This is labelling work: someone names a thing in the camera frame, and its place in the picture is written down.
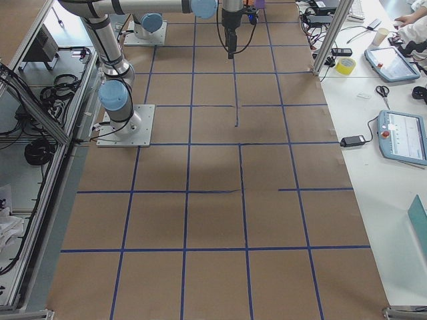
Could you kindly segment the person's hand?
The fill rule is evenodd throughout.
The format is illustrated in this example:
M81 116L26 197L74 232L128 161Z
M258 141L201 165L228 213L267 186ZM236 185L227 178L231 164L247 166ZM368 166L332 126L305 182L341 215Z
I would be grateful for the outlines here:
M400 28L400 27L412 24L415 20L416 18L414 18L412 15L403 15L395 18L394 26L395 28Z

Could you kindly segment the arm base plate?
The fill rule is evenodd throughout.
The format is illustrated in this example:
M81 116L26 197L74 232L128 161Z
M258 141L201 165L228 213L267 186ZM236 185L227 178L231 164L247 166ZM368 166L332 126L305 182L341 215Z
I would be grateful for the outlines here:
M129 22L125 32L123 44L128 47L154 47L165 44L167 21L163 21L162 26L153 33L145 30L141 25Z
M101 137L97 139L98 147L149 147L155 115L155 105L134 105L133 117L120 131L122 125L107 124L100 129Z

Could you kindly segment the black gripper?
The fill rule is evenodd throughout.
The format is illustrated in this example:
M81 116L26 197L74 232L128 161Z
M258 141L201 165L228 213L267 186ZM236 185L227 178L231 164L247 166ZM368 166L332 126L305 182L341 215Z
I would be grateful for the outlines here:
M236 54L238 41L236 29L240 27L244 15L248 17L251 25L257 24L258 10L254 2L253 5L246 6L242 0L222 1L222 26L225 28L226 49L229 59L233 59Z

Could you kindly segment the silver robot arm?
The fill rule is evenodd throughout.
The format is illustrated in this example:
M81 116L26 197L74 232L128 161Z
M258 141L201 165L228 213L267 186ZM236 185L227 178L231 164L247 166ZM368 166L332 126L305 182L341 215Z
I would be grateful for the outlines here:
M134 33L139 39L148 39L152 33L159 31L163 25L161 13L133 14Z
M216 17L217 25L224 27L225 35L220 42L229 59L240 53L237 48L237 28L243 16L251 25L258 22L258 10L244 1L61 1L68 12L81 18L101 60L101 68L107 78L98 96L110 119L112 131L108 137L119 139L133 137L141 128L141 117L132 99L135 71L125 59L122 48L111 26L111 14L143 14L139 24L151 32L163 23L164 13L192 13L201 19Z

